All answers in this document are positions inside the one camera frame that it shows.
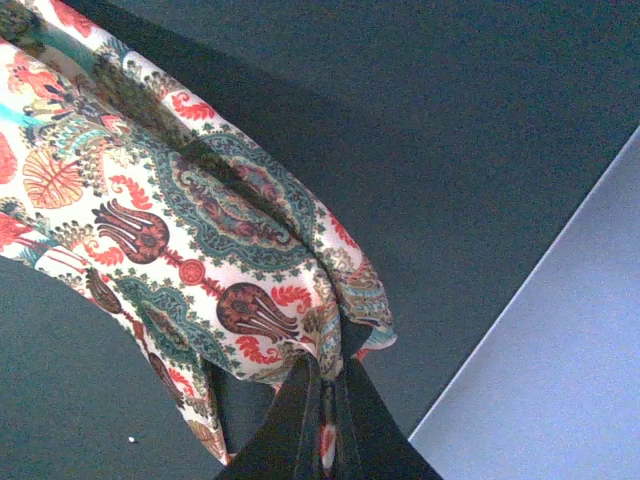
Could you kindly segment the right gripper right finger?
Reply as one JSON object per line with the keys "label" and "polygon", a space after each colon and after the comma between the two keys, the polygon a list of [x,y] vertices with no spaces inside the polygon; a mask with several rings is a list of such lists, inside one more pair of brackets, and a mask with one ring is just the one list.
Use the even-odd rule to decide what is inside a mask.
{"label": "right gripper right finger", "polygon": [[370,326],[340,327],[343,367],[334,381],[334,479],[439,479],[441,475],[401,432],[357,358]]}

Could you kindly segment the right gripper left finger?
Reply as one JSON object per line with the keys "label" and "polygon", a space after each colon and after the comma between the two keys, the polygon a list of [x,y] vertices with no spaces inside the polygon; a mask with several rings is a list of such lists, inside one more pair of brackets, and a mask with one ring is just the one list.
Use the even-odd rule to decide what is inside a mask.
{"label": "right gripper left finger", "polygon": [[264,424],[219,475],[220,479],[318,479],[320,375],[300,357],[267,412]]}

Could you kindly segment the floral patterned tie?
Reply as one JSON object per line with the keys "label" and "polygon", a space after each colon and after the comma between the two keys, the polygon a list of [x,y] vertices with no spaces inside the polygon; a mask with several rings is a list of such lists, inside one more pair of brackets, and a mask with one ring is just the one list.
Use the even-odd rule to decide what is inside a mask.
{"label": "floral patterned tie", "polygon": [[225,467],[296,361],[336,453],[340,327],[395,341],[384,287],[336,217],[179,82],[60,1],[1,5],[1,253],[133,336]]}

